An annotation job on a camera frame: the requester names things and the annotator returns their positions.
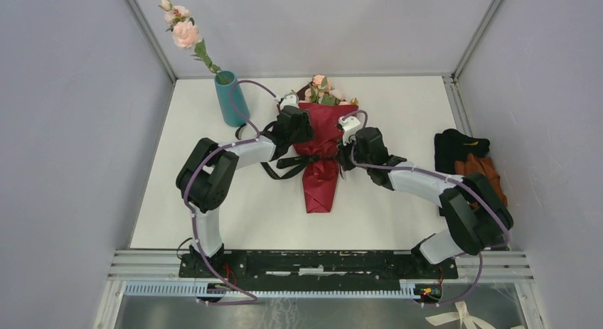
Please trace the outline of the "red paper bouquet wrapper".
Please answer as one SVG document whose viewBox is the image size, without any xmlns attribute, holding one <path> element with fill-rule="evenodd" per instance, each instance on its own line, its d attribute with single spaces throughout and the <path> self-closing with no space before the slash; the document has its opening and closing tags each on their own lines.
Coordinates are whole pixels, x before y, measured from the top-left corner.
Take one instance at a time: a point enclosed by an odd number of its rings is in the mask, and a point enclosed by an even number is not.
<svg viewBox="0 0 603 329">
<path fill-rule="evenodd" d="M 338 120 L 358 110 L 358 106 L 353 105 L 326 106 L 306 102 L 302 102 L 299 108 L 309 112 L 314 139 L 295 144 L 294 150 L 297 155 L 319 154 L 320 156 L 333 153 L 337 148 L 337 142 L 343 135 L 337 127 Z M 302 186 L 308 213 L 331 212 L 338 182 L 338 177 L 331 178 L 335 168 L 335 161 L 319 161 L 311 163 L 302 171 Z"/>
</svg>

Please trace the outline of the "black ribbon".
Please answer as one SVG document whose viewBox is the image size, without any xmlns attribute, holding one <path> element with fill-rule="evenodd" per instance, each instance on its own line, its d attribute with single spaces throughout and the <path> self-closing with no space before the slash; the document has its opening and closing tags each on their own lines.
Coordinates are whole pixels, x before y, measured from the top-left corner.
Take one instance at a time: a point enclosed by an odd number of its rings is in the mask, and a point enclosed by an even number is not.
<svg viewBox="0 0 603 329">
<path fill-rule="evenodd" d="M 287 125 L 288 130 L 292 130 L 293 137 L 297 137 L 299 135 L 299 131 L 301 131 L 301 137 L 305 138 L 305 130 L 313 131 L 313 128 L 309 122 L 309 120 L 301 120 L 301 121 L 293 121 L 292 124 Z M 261 162 L 261 165 L 267 175 L 273 180 L 286 180 L 293 178 L 294 176 L 300 174 L 305 168 L 307 168 L 311 163 L 318 163 L 319 161 L 335 161 L 336 168 L 335 173 L 331 175 L 333 177 L 342 176 L 341 168 L 339 167 L 336 161 L 336 153 L 338 149 L 335 148 L 333 153 L 327 153 L 325 156 L 320 156 L 319 154 L 298 154 L 294 157 L 289 158 L 279 158 L 277 160 L 277 168 L 290 168 L 289 171 L 284 173 L 283 175 L 279 175 L 267 162 Z"/>
</svg>

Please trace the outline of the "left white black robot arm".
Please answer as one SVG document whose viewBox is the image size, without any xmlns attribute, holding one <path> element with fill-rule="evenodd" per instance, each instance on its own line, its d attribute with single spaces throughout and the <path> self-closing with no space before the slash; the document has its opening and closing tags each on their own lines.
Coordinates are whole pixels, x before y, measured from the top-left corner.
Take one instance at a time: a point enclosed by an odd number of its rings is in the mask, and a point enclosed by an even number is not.
<svg viewBox="0 0 603 329">
<path fill-rule="evenodd" d="M 185 206 L 191 211 L 194 247 L 200 253 L 196 268 L 206 277 L 223 270 L 223 249 L 219 230 L 219 209 L 227 198 L 237 169 L 256 163 L 274 180 L 284 180 L 301 172 L 300 168 L 278 175 L 268 167 L 294 144 L 311 141 L 314 130 L 309 112 L 285 106 L 277 119 L 269 123 L 258 137 L 219 144 L 202 138 L 176 177 Z"/>
</svg>

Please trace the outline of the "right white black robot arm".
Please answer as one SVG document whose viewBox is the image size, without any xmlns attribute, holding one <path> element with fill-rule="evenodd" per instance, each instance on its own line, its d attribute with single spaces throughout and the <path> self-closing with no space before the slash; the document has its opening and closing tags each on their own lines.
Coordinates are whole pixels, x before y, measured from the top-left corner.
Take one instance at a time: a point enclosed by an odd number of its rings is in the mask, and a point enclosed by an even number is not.
<svg viewBox="0 0 603 329">
<path fill-rule="evenodd" d="M 508 244 L 513 218 L 485 176 L 450 175 L 416 166 L 389 153 L 375 127 L 338 129 L 343 136 L 337 142 L 337 159 L 344 170 L 363 168 L 374 184 L 427 200 L 443 212 L 446 229 L 412 249 L 410 266 L 416 276 L 430 277 L 448 258 L 476 256 Z"/>
</svg>

